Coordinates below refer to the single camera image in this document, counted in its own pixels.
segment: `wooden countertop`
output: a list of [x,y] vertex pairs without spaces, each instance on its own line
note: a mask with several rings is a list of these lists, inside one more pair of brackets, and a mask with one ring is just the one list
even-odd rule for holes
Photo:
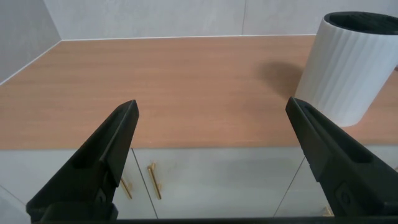
[[[136,99],[133,147],[298,146],[284,108],[313,36],[61,42],[0,86],[0,149],[78,148]],[[363,144],[398,144],[398,76],[363,120]]]

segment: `backsplash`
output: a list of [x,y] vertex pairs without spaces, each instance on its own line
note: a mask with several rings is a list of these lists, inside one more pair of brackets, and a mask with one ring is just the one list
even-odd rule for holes
[[335,11],[398,16],[396,0],[45,0],[63,40],[315,34]]
[[0,1],[0,85],[61,40],[43,0]]

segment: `gold cabinet handle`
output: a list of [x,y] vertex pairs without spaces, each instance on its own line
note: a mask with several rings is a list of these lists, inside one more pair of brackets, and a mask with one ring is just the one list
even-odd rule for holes
[[149,172],[150,179],[152,180],[152,184],[154,185],[154,188],[155,188],[156,197],[157,197],[158,200],[161,200],[162,196],[160,194],[160,184],[158,184],[156,182],[156,178],[155,178],[155,167],[156,167],[156,165],[153,162],[151,165],[149,165],[147,167],[147,169],[148,169],[148,172]]
[[126,181],[123,179],[123,177],[120,180],[120,184],[122,185],[124,193],[126,193],[127,197],[131,200],[132,195],[131,195],[130,190],[131,190],[132,184],[131,183],[126,184]]
[[335,215],[333,214],[333,212],[331,211],[331,208],[329,206],[326,206],[324,208],[324,213],[323,213],[323,217],[334,217]]

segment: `wall tile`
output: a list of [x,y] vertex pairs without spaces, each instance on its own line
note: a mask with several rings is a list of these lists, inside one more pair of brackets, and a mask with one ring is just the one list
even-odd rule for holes
[[398,16],[397,0],[248,0],[243,34],[315,34],[322,17],[336,11]]
[[0,83],[59,40],[43,0],[1,0]]
[[45,0],[63,40],[241,35],[244,0]]

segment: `cabinet door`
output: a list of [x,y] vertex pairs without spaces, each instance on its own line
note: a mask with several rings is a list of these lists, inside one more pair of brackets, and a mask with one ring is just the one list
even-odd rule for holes
[[158,218],[272,217],[304,157],[299,147],[134,153]]
[[126,187],[123,187],[121,182],[113,197],[113,203],[119,211],[118,219],[156,218],[155,210],[150,202],[148,191],[132,151],[127,155],[122,178]]
[[[66,163],[76,150],[0,151],[0,185],[26,204]],[[137,162],[129,152],[123,171],[132,199],[119,186],[113,203],[118,218],[156,218]]]
[[[377,157],[393,169],[398,167],[398,146],[367,146]],[[329,215],[328,200],[316,182],[305,159],[286,193],[276,217],[314,217]]]

